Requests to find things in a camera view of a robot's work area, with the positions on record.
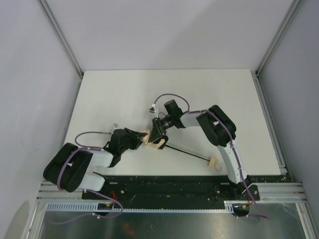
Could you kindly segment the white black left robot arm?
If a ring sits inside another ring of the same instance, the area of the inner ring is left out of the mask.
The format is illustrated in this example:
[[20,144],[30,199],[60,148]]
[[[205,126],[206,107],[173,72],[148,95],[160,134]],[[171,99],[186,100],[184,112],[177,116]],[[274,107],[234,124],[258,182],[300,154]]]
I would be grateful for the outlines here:
[[143,143],[146,132],[136,132],[128,128],[115,129],[104,147],[78,147],[66,143],[49,162],[43,178],[59,190],[100,191],[106,182],[105,177],[90,172],[90,167],[112,168],[116,166],[127,150],[136,150]]

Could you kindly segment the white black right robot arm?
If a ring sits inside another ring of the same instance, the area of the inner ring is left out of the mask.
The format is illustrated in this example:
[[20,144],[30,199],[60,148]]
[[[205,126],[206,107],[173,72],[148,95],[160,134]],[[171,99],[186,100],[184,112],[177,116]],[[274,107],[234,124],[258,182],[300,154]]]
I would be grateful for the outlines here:
[[198,126],[208,141],[220,151],[227,168],[228,179],[237,186],[248,189],[247,176],[237,151],[235,138],[236,126],[225,112],[217,105],[199,111],[183,112],[175,100],[164,104],[168,113],[164,118],[152,119],[152,130],[148,143],[157,143],[167,139],[166,131],[171,127],[188,128]]

